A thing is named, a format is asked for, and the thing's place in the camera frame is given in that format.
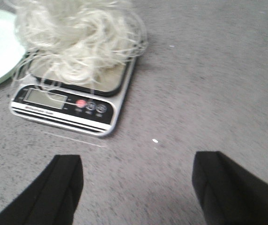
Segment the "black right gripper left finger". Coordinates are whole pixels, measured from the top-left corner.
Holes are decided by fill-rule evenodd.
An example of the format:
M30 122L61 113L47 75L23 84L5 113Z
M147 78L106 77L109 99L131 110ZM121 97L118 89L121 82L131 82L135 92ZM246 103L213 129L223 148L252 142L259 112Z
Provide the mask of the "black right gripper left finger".
M83 189L79 155L56 155L3 211L0 225L71 225Z

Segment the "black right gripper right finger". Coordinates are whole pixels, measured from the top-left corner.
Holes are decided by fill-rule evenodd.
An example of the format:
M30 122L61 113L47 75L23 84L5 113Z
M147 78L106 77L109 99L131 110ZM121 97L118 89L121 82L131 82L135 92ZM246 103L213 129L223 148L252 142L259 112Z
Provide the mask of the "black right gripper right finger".
M198 151L192 185L208 225L268 225L268 184L219 151Z

